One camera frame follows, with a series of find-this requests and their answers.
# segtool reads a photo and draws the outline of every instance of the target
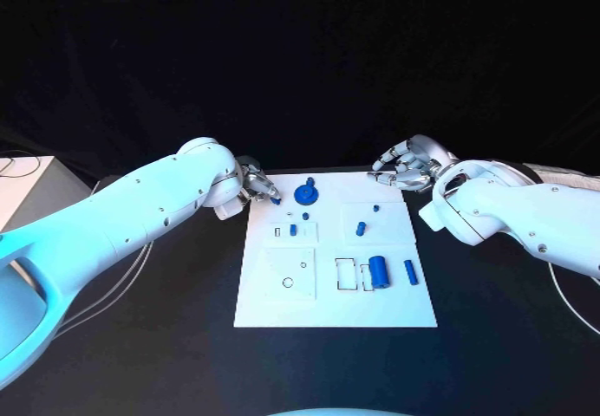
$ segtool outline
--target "wire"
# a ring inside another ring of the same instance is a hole
[[[590,322],[584,319],[584,317],[579,314],[579,312],[576,311],[576,308],[571,306],[571,304],[569,303],[569,300],[566,298],[566,295],[563,294],[563,290],[560,289],[558,286],[558,282],[557,282],[557,276],[554,274],[554,268],[553,268],[553,263],[548,263],[548,268],[550,268],[550,274],[553,276],[553,281],[554,284],[557,286],[557,291],[560,294],[560,297],[563,298],[563,300],[566,301],[566,304],[569,306],[569,308],[571,309],[571,312],[576,314],[577,318],[580,319],[580,321],[590,327],[590,329],[600,335],[600,331],[592,326]],[[596,281],[596,283],[600,285],[600,282],[592,277],[592,280]]]
[[[25,176],[29,176],[32,173],[35,173],[35,171],[38,171],[38,169],[42,166],[42,160],[41,160],[41,158],[33,153],[29,153],[25,150],[5,150],[3,152],[0,152],[0,154],[15,153],[15,152],[29,154],[32,157],[35,157],[36,160],[38,160],[38,166],[33,168],[33,170],[31,172],[28,172],[23,175],[15,175],[15,176],[12,176],[12,175],[0,175],[0,178],[22,178]],[[15,159],[13,158],[9,158],[9,159],[10,159],[10,161],[9,161],[8,165],[3,167],[3,170],[0,171],[0,173],[6,170],[6,168],[15,162]]]
[[[119,280],[119,282],[113,286],[111,290],[107,292],[107,294],[84,310],[81,310],[67,321],[64,321],[64,323],[61,325],[62,327],[70,322],[72,322],[80,316],[83,316],[91,309],[94,309],[104,302],[104,300],[110,297],[110,295],[113,295],[113,292],[117,290],[119,286],[126,281],[129,275],[132,274],[133,269],[136,268],[137,264],[140,263],[140,259],[142,259],[142,256],[146,253],[147,246],[149,246],[149,244],[145,245],[145,247],[142,248],[140,254],[137,255],[137,259],[132,263],[132,267],[129,268],[129,271],[126,272],[126,274],[123,275],[121,279]]]
[[[80,322],[74,323],[70,327],[67,327],[64,330],[59,331],[59,333],[54,336],[54,339],[57,339],[61,335],[64,335],[67,332],[70,332],[74,328],[77,328],[85,321],[88,321],[94,316],[98,316],[117,302],[117,300],[121,298],[121,296],[126,294],[126,292],[129,291],[129,288],[132,287],[132,285],[134,284],[134,281],[137,279],[137,277],[140,276],[140,272],[145,268],[146,265],[146,260],[147,257],[150,256],[150,250],[153,249],[153,244],[155,241],[147,244],[147,251],[146,251],[146,257],[145,257],[145,261],[140,264],[140,268],[137,269],[137,272],[134,274],[134,277],[132,278],[132,281],[129,282],[126,288],[123,289],[123,292],[119,294],[119,296],[113,299],[113,301],[110,301],[108,305],[94,314],[91,314],[85,319],[83,319]]]

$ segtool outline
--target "blue object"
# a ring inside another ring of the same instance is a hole
[[[413,268],[413,262],[410,260],[404,261],[404,267],[407,268],[410,284],[414,286],[416,284],[419,284],[419,280],[416,269]]]
[[[362,237],[362,234],[365,233],[367,224],[361,221],[359,222],[359,228],[357,229],[357,235]]]
[[[388,269],[385,267],[385,258],[375,256],[370,259],[371,281],[374,289],[390,287]]]
[[[300,185],[295,191],[295,200],[300,205],[312,205],[319,199],[319,191],[315,188],[315,179],[306,180],[306,185]]]

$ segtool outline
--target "table surface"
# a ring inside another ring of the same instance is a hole
[[[548,266],[508,236],[471,247],[434,233],[417,215],[429,198],[406,192],[439,328],[234,328],[248,209],[224,222],[204,209],[156,240],[119,303],[0,392],[2,413],[597,414],[600,338]],[[130,263],[85,288],[75,310]]]

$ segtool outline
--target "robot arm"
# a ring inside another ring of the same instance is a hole
[[[189,141],[46,218],[0,236],[0,389],[46,349],[90,280],[199,209],[238,214],[251,198],[279,199],[253,159],[238,162],[215,139]],[[36,282],[25,282],[16,261]]]
[[[394,159],[390,155],[398,148],[404,152],[398,174],[371,172],[370,176],[400,189],[424,191],[433,187],[433,200],[419,214],[434,231],[446,227],[471,245],[505,232],[534,257],[600,277],[600,192],[537,184],[498,161],[462,162],[421,135],[384,153],[374,170]]]

